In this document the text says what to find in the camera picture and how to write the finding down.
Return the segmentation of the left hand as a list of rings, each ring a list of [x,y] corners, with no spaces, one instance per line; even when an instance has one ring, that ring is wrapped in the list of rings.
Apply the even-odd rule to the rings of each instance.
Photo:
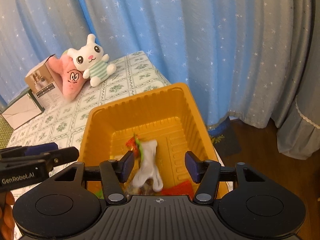
[[[6,193],[4,210],[1,210],[1,235],[3,239],[14,239],[15,222],[12,215],[12,206],[15,204],[15,198],[9,191]]]

